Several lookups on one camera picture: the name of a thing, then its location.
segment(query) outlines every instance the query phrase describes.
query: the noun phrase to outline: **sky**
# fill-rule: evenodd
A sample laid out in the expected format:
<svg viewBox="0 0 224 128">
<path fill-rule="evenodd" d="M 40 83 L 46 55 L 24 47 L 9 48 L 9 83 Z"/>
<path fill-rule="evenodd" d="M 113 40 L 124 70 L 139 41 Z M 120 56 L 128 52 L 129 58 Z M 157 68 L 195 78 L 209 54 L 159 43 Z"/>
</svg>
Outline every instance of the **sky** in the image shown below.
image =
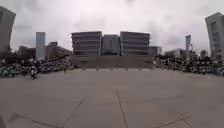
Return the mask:
<svg viewBox="0 0 224 128">
<path fill-rule="evenodd" d="M 185 48 L 191 34 L 194 50 L 209 51 L 205 18 L 224 13 L 223 0 L 0 0 L 16 13 L 11 47 L 34 47 L 36 32 L 46 32 L 46 44 L 58 41 L 72 50 L 71 33 L 120 31 L 151 34 L 151 45 L 163 51 Z"/>
</svg>

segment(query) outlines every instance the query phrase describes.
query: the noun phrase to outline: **gray building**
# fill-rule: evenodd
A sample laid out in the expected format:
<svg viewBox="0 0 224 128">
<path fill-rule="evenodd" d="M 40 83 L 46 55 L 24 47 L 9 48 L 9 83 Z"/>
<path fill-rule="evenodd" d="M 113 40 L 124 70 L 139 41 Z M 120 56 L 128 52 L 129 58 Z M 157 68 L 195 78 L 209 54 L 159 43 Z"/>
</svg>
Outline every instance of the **gray building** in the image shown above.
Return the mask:
<svg viewBox="0 0 224 128">
<path fill-rule="evenodd" d="M 177 58 L 186 59 L 187 52 L 186 50 L 178 48 L 178 49 L 173 49 L 173 50 L 165 52 L 165 55 L 169 57 L 177 57 Z"/>
<path fill-rule="evenodd" d="M 162 47 L 160 46 L 149 46 L 149 56 L 156 57 L 162 54 Z"/>
<path fill-rule="evenodd" d="M 76 56 L 101 55 L 102 32 L 72 33 L 73 53 Z"/>
<path fill-rule="evenodd" d="M 148 55 L 150 34 L 121 32 L 122 55 Z"/>
<path fill-rule="evenodd" d="M 102 55 L 120 55 L 120 37 L 118 35 L 104 35 L 101 50 Z"/>
<path fill-rule="evenodd" d="M 71 55 L 72 51 L 63 48 L 58 45 L 58 42 L 50 42 L 48 45 L 45 45 L 44 47 L 45 55 L 42 58 L 46 59 L 54 59 L 54 58 L 60 58 L 63 56 Z M 23 56 L 25 58 L 34 58 L 36 55 L 36 48 L 28 48 L 25 46 L 19 47 L 19 55 Z"/>
<path fill-rule="evenodd" d="M 224 60 L 224 16 L 217 12 L 205 18 L 210 41 L 211 57 Z"/>
<path fill-rule="evenodd" d="M 36 59 L 45 60 L 45 32 L 36 32 Z"/>
<path fill-rule="evenodd" d="M 205 57 L 208 57 L 208 52 L 206 50 L 201 50 L 200 52 L 200 58 L 204 59 Z"/>
<path fill-rule="evenodd" d="M 0 6 L 0 52 L 10 48 L 12 27 L 16 14 Z"/>
</svg>

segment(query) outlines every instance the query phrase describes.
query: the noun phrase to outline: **office building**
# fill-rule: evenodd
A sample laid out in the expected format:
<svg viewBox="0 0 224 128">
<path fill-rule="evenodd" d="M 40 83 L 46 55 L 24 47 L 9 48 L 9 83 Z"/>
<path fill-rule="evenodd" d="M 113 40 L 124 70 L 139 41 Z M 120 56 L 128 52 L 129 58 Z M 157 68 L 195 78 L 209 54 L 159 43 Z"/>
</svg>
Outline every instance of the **office building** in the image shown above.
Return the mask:
<svg viewBox="0 0 224 128">
<path fill-rule="evenodd" d="M 62 56 L 71 55 L 72 52 L 66 48 L 63 48 L 58 45 L 58 42 L 51 42 L 45 46 L 46 59 L 59 58 Z"/>
<path fill-rule="evenodd" d="M 16 14 L 0 6 L 0 52 L 10 49 L 11 33 Z"/>
<path fill-rule="evenodd" d="M 102 32 L 72 33 L 73 52 L 76 56 L 101 55 Z"/>
<path fill-rule="evenodd" d="M 162 54 L 162 47 L 160 46 L 149 46 L 149 56 L 156 57 Z"/>
<path fill-rule="evenodd" d="M 121 32 L 122 55 L 148 55 L 150 34 Z"/>
<path fill-rule="evenodd" d="M 120 37 L 118 35 L 104 35 L 101 47 L 102 55 L 120 55 Z"/>
<path fill-rule="evenodd" d="M 45 59 L 45 40 L 46 40 L 45 32 L 36 33 L 36 59 L 37 60 Z"/>
<path fill-rule="evenodd" d="M 224 60 L 224 16 L 217 12 L 205 18 L 210 41 L 211 58 Z"/>
<path fill-rule="evenodd" d="M 18 55 L 25 60 L 30 59 L 30 58 L 35 58 L 36 57 L 36 48 L 28 48 L 26 46 L 20 46 Z"/>
</svg>

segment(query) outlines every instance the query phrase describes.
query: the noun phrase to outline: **plaza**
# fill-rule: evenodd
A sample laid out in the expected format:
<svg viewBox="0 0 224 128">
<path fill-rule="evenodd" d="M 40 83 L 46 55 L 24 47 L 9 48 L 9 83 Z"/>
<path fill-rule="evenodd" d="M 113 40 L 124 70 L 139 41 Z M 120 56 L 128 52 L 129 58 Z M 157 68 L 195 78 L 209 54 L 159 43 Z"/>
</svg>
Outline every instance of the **plaza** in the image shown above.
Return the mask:
<svg viewBox="0 0 224 128">
<path fill-rule="evenodd" d="M 221 128 L 223 83 L 160 69 L 0 79 L 0 115 L 9 128 Z"/>
</svg>

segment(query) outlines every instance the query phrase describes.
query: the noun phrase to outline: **high-rise building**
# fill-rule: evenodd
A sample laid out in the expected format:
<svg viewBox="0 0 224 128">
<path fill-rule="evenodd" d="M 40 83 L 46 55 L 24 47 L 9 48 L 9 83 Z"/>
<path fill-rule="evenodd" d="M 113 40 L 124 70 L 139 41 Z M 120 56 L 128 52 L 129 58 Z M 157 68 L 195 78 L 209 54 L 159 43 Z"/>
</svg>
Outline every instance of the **high-rise building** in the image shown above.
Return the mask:
<svg viewBox="0 0 224 128">
<path fill-rule="evenodd" d="M 224 60 L 224 16 L 217 12 L 205 18 L 210 40 L 211 57 L 217 61 Z"/>
<path fill-rule="evenodd" d="M 121 32 L 122 55 L 148 55 L 150 34 Z"/>
<path fill-rule="evenodd" d="M 36 33 L 36 59 L 44 60 L 45 59 L 45 32 Z"/>
<path fill-rule="evenodd" d="M 76 56 L 101 55 L 102 32 L 72 33 L 73 52 Z"/>
<path fill-rule="evenodd" d="M 185 42 L 186 59 L 190 60 L 190 50 L 193 50 L 193 49 L 190 49 L 190 47 L 192 46 L 191 35 L 185 36 L 185 40 L 186 40 Z"/>
<path fill-rule="evenodd" d="M 118 35 L 104 35 L 102 41 L 102 55 L 120 55 L 121 45 Z"/>
<path fill-rule="evenodd" d="M 16 14 L 0 6 L 0 52 L 10 48 L 12 27 Z"/>
</svg>

